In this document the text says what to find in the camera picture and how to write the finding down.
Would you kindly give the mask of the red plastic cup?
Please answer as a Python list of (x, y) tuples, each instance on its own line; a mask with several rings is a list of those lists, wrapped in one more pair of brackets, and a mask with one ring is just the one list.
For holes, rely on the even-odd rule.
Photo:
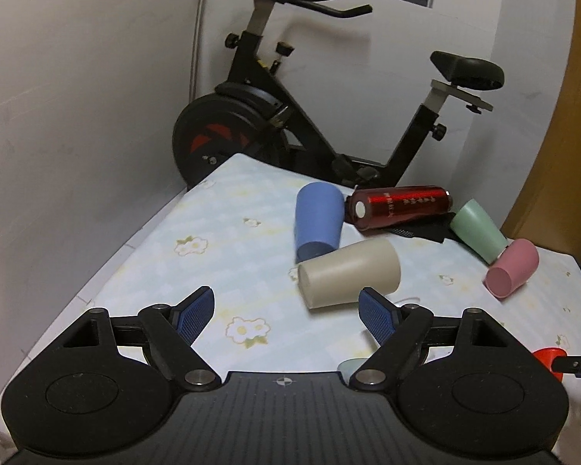
[(540, 348), (533, 353), (533, 356), (537, 358), (538, 361), (544, 364), (553, 376), (559, 382), (562, 382), (563, 373), (555, 372), (552, 367), (552, 363), (556, 358), (566, 357), (567, 352), (562, 348)]

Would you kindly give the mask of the pale blue cup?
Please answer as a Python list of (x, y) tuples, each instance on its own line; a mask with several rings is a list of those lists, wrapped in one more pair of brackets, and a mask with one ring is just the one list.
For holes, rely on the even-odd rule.
[(361, 367), (365, 361), (366, 358), (350, 358), (342, 361), (338, 365), (338, 370), (342, 377), (348, 381), (351, 379), (352, 374), (358, 370), (358, 368)]

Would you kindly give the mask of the beige plastic cup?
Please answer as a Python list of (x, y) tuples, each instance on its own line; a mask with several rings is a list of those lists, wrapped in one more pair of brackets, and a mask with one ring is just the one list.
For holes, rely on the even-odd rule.
[(398, 290), (401, 262), (386, 237), (373, 237), (346, 246), (297, 267), (298, 288), (310, 310), (348, 305), (371, 287), (381, 294)]

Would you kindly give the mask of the green plastic cup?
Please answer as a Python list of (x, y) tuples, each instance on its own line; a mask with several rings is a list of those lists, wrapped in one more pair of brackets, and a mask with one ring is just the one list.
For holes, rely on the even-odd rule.
[(509, 241), (476, 200), (468, 200), (450, 222), (451, 230), (487, 265), (508, 247)]

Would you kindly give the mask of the pink plastic cup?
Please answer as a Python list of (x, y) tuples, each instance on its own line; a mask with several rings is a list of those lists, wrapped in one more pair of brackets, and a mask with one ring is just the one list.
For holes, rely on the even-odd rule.
[(522, 287), (540, 265), (537, 247), (525, 238), (518, 238), (490, 265), (484, 284), (496, 298), (504, 299)]

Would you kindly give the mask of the blue plastic cup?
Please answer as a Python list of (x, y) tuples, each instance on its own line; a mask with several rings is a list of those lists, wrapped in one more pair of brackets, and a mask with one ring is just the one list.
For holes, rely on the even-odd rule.
[(339, 249), (344, 215), (344, 196), (337, 186), (314, 182), (299, 190), (294, 228), (297, 264)]

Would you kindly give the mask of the red metal bottle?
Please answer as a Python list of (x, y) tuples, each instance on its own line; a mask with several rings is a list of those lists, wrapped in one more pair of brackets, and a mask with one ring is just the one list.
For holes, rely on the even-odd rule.
[(451, 206), (449, 192), (437, 186), (357, 189), (346, 197), (344, 220), (359, 231), (368, 231), (447, 213)]

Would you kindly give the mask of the wooden panel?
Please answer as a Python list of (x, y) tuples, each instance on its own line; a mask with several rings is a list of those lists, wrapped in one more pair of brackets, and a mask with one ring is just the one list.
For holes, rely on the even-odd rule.
[(581, 0), (554, 114), (504, 228), (581, 264)]

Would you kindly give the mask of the black exercise bike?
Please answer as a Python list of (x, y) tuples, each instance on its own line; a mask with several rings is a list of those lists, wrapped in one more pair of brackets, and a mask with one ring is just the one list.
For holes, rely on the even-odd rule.
[(226, 48), (234, 53), (227, 79), (212, 93), (194, 99), (180, 112), (172, 134), (175, 165), (186, 185), (195, 187), (233, 155), (242, 153), (282, 169), (358, 188), (397, 186), (427, 138), (439, 141), (446, 127), (438, 122), (448, 98), (463, 101), (475, 114), (492, 110), (479, 94), (505, 84), (505, 73), (488, 60), (436, 50), (430, 61), (442, 78), (408, 124), (388, 161), (379, 164), (339, 153), (327, 142), (276, 74), (281, 60), (294, 50), (276, 45), (277, 59), (263, 63), (258, 50), (264, 28), (277, 4), (290, 4), (338, 19), (371, 13), (369, 4), (347, 10), (328, 6), (330, 0), (253, 0), (248, 26), (228, 34)]

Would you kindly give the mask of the metal pipe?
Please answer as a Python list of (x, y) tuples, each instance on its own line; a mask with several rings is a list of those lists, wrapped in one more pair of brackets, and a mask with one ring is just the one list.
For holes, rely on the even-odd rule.
[(189, 102), (193, 102), (197, 98), (198, 92), (199, 56), (201, 47), (201, 31), (203, 15), (205, 14), (205, 3), (206, 0), (197, 0), (192, 39), (192, 56), (190, 63)]

